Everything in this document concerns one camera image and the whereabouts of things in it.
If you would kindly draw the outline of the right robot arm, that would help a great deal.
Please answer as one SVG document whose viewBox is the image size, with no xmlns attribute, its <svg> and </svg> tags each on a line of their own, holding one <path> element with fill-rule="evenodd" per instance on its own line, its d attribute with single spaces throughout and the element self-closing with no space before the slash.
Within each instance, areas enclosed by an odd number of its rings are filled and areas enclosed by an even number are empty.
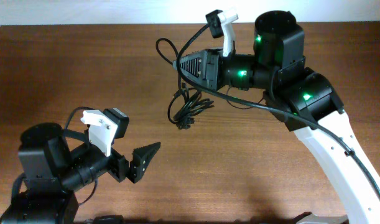
<svg viewBox="0 0 380 224">
<path fill-rule="evenodd" d="M 364 153 L 338 93 L 305 64 L 304 30 L 289 11 L 254 23 L 252 54 L 237 54 L 234 11 L 215 10 L 206 28 L 223 46 L 177 54 L 174 69 L 200 91 L 272 113 L 319 163 L 346 213 L 335 223 L 380 223 L 380 176 Z"/>
</svg>

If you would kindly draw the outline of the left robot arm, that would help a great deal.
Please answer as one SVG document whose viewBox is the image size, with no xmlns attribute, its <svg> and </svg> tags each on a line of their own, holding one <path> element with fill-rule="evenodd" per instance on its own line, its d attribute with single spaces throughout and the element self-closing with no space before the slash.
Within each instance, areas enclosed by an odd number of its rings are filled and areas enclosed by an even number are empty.
<svg viewBox="0 0 380 224">
<path fill-rule="evenodd" d="M 135 148 L 132 161 L 114 149 L 103 153 L 86 133 L 40 123 L 21 134 L 23 173 L 14 181 L 11 204 L 0 223 L 73 223 L 81 205 L 75 192 L 105 173 L 117 182 L 140 181 L 160 142 Z"/>
</svg>

